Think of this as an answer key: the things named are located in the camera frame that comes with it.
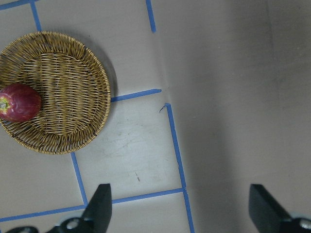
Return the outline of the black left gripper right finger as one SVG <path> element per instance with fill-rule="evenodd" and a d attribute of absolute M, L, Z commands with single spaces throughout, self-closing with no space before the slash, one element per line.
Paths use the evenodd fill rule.
<path fill-rule="evenodd" d="M 249 216 L 259 233 L 288 233 L 293 218 L 261 184 L 251 184 Z"/>

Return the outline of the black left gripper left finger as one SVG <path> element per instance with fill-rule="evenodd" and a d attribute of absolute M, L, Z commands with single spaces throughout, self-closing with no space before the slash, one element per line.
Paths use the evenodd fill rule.
<path fill-rule="evenodd" d="M 112 216 L 110 184 L 100 184 L 81 216 L 81 233 L 105 233 Z"/>

